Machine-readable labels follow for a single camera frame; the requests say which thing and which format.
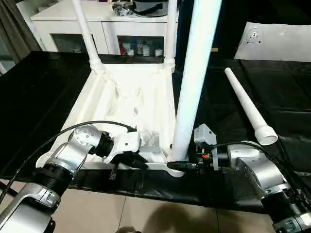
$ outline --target cabinet top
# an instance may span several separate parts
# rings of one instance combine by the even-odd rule
[[[139,17],[136,15],[117,16],[112,10],[112,4],[98,2],[97,0],[81,0],[87,21],[103,22],[167,22],[167,16],[163,17]],[[71,0],[62,0],[42,12],[31,17],[33,21],[77,21],[77,17]]]

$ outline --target white cabinet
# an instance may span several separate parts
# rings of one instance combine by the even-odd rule
[[[167,16],[118,17],[107,2],[81,0],[81,3],[99,54],[120,54],[119,40],[150,43],[151,55],[155,55],[155,49],[163,49],[165,54]],[[31,19],[47,51],[86,49],[71,0],[62,0]]]

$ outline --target cabinet glass door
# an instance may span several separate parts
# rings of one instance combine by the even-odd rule
[[[87,53],[81,34],[51,34],[51,36],[59,52]]]
[[[164,37],[118,35],[121,55],[163,57]]]

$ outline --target black cable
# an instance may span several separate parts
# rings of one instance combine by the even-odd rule
[[[290,166],[288,166],[286,163],[284,163],[282,160],[280,160],[279,158],[277,158],[276,156],[272,155],[271,153],[269,153],[267,150],[265,150],[264,148],[262,148],[260,145],[258,144],[254,144],[251,142],[229,142],[229,143],[222,143],[222,144],[215,144],[215,145],[210,145],[210,148],[217,148],[217,147],[223,147],[223,146],[229,146],[229,145],[248,145],[251,147],[254,147],[260,151],[262,151],[263,153],[265,153],[265,155],[267,156],[268,159],[270,159],[273,163],[275,163],[276,165],[281,165],[282,168],[281,170],[283,170],[283,172],[286,173],[286,179],[287,180],[293,180],[293,178],[295,179],[296,182],[298,182],[300,184],[301,189],[305,189],[310,195],[311,195],[311,188],[308,187],[299,177],[299,175],[293,171],[291,169]],[[295,183],[295,181],[290,182],[292,187],[297,187],[297,184]]]
[[[48,145],[49,143],[51,143],[53,140],[55,140],[58,136],[62,135],[63,133],[66,133],[70,130],[73,130],[79,126],[83,126],[83,125],[89,125],[89,124],[111,124],[111,125],[119,125],[122,127],[127,128],[128,132],[132,132],[135,131],[135,129],[131,126],[122,124],[122,123],[118,123],[118,122],[114,122],[114,121],[109,121],[109,120],[94,120],[94,121],[87,121],[87,122],[83,122],[80,124],[76,124],[76,125],[72,125],[62,131],[60,131],[59,133],[55,134],[53,137],[51,137],[49,140],[47,140],[45,143],[43,143],[40,147],[38,147],[31,155],[29,155],[24,162],[21,164],[21,166],[17,169],[17,171],[15,172],[14,176],[10,179],[9,183],[6,185],[6,188],[3,190],[3,192],[0,195],[0,204],[2,203],[5,195],[8,193],[9,189],[11,188],[11,185],[13,184],[16,176],[19,174],[19,172],[23,169],[23,167],[26,165],[26,163],[34,156],[36,155],[42,148],[44,148],[46,145]]]

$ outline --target black fabric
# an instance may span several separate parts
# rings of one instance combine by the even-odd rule
[[[160,63],[161,59],[102,55],[106,63]],[[90,72],[85,54],[32,52],[0,79],[2,114],[1,178],[10,178],[22,160],[65,122]],[[224,68],[231,67],[279,140],[266,149],[298,171],[310,172],[311,65],[298,62],[219,60],[212,57],[201,94],[195,127],[206,123],[218,142],[256,141]],[[182,71],[173,74],[177,109]],[[36,158],[18,179],[30,181]],[[166,171],[81,170],[72,188],[225,209],[262,212],[260,200],[244,173],[187,173],[173,178]],[[311,187],[311,178],[302,177]]]

